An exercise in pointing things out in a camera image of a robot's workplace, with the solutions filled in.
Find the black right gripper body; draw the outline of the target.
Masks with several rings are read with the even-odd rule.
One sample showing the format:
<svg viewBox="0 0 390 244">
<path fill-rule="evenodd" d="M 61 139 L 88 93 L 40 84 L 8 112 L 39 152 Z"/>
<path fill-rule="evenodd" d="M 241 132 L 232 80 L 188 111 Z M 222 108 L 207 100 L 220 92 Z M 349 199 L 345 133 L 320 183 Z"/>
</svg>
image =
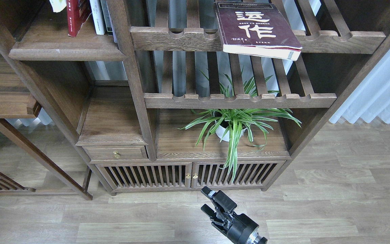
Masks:
<svg viewBox="0 0 390 244">
<path fill-rule="evenodd" d="M 259 244 L 259 225 L 245 214 L 237 215 L 237 204 L 221 190 L 210 198 L 215 206 L 216 218 L 211 220 L 219 232 L 234 244 Z"/>
</svg>

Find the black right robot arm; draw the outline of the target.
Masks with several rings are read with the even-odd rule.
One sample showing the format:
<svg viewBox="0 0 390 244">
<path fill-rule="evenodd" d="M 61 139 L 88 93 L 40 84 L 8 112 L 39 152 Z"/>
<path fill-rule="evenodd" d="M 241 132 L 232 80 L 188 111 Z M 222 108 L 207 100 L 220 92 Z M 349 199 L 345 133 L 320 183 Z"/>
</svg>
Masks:
<svg viewBox="0 0 390 244">
<path fill-rule="evenodd" d="M 215 206 L 212 210 L 207 204 L 201 210 L 210 217 L 212 226 L 234 244 L 265 244 L 267 239 L 261 237 L 257 230 L 259 225 L 245 214 L 237 215 L 234 209 L 237 204 L 221 190 L 215 192 L 205 186 L 201 192 Z"/>
</svg>

